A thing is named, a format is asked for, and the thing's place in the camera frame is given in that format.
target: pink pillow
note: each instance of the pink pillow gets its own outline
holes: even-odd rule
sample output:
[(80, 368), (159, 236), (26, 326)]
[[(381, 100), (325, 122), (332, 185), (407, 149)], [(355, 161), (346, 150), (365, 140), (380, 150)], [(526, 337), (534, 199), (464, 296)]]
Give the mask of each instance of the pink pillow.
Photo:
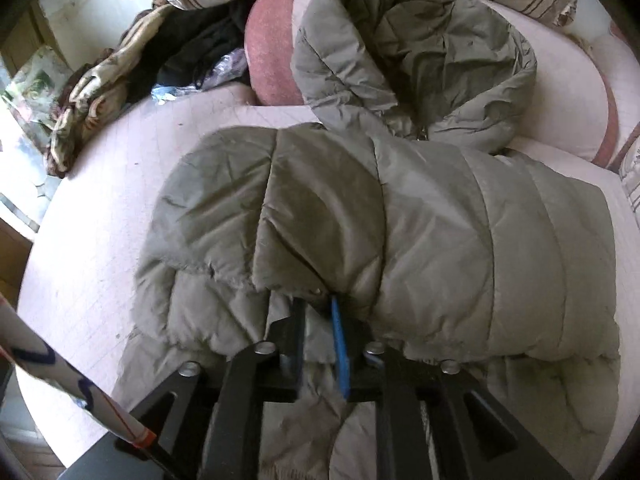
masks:
[(260, 104), (302, 105), (293, 81), (291, 16), (294, 0), (257, 0), (244, 30), (251, 86)]

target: blue stripe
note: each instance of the blue stripe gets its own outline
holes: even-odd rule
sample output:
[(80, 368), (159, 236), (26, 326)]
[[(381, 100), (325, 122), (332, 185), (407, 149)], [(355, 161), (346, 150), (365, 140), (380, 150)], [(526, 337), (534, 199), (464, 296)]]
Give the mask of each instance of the blue stripe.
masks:
[(22, 350), (20, 348), (11, 348), (11, 353), (14, 355), (16, 361), (24, 361), (26, 363), (36, 363), (39, 365), (52, 365), (56, 362), (56, 353), (44, 341), (42, 342), (47, 349), (46, 354), (33, 352), (30, 350)]
[(335, 296), (331, 298), (331, 316), (334, 326), (334, 345), (336, 368), (338, 370), (338, 387), (342, 396), (347, 399), (351, 391), (351, 369), (347, 357), (347, 343), (344, 340), (342, 320), (340, 319), (340, 306)]
[(89, 389), (91, 386), (94, 386), (94, 384), (86, 377), (83, 377), (78, 381), (78, 389), (82, 392), (84, 399), (86, 400), (84, 409), (89, 413), (93, 413), (94, 411), (94, 394), (92, 394)]

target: black metal bracket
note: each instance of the black metal bracket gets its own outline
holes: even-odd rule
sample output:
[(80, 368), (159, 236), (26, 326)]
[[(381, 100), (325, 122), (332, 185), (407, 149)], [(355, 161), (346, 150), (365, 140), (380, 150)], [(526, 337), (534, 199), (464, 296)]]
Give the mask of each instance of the black metal bracket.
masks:
[[(132, 414), (159, 435), (158, 446), (187, 479), (254, 480), (258, 475), (262, 406), (294, 402), (302, 382), (305, 303), (271, 324), (219, 370), (185, 363)], [(376, 403), (378, 480), (434, 477), (427, 416), (439, 478), (570, 480), (570, 475), (470, 374), (453, 363), (410, 361), (373, 341), (369, 327), (341, 319), (334, 332), (338, 383), (350, 402)], [(163, 480), (162, 470), (107, 434), (62, 480)]]
[(433, 366), (375, 342), (369, 327), (342, 319), (351, 383), (347, 400), (376, 402), (378, 480), (433, 477), (424, 402), (437, 469), (447, 480), (570, 480), (567, 471), (455, 362)]
[[(265, 341), (245, 348), (220, 369), (185, 363), (131, 413), (158, 435), (158, 446), (186, 478), (255, 479), (262, 404), (296, 400), (304, 329), (305, 303), (294, 300), (291, 316), (273, 322)], [(87, 478), (166, 476), (140, 450), (108, 433), (60, 476)]]

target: metal screw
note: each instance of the metal screw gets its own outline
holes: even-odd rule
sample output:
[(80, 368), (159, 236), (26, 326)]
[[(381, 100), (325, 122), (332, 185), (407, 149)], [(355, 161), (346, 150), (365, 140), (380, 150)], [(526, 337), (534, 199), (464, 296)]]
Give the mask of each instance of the metal screw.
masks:
[(385, 344), (380, 341), (372, 341), (371, 343), (367, 343), (364, 351), (369, 355), (380, 355), (385, 353)]
[(200, 374), (201, 370), (200, 365), (196, 361), (187, 361), (182, 364), (178, 373), (182, 377), (195, 377)]
[(276, 343), (272, 343), (271, 341), (260, 341), (256, 344), (254, 351), (260, 355), (273, 354), (276, 351)]
[(440, 363), (440, 370), (447, 375), (455, 375), (460, 373), (460, 363), (453, 359), (446, 359)]

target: white bed sheet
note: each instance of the white bed sheet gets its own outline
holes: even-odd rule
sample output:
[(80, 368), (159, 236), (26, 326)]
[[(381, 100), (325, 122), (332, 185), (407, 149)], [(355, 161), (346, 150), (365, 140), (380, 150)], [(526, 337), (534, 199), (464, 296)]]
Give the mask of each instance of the white bed sheet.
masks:
[[(255, 107), (242, 85), (194, 94), (158, 107), (146, 100), (84, 150), (44, 219), (27, 265), (18, 312), (50, 345), (110, 392), (126, 336), (133, 274), (165, 178), (205, 135), (235, 124), (286, 127), (317, 121), (308, 107)], [(617, 175), (535, 140), (512, 146), (559, 173), (603, 189), (614, 220), (622, 329), (620, 406), (599, 472), (640, 412), (640, 231)], [(104, 430), (64, 394), (18, 375), (40, 431), (70, 466)]]

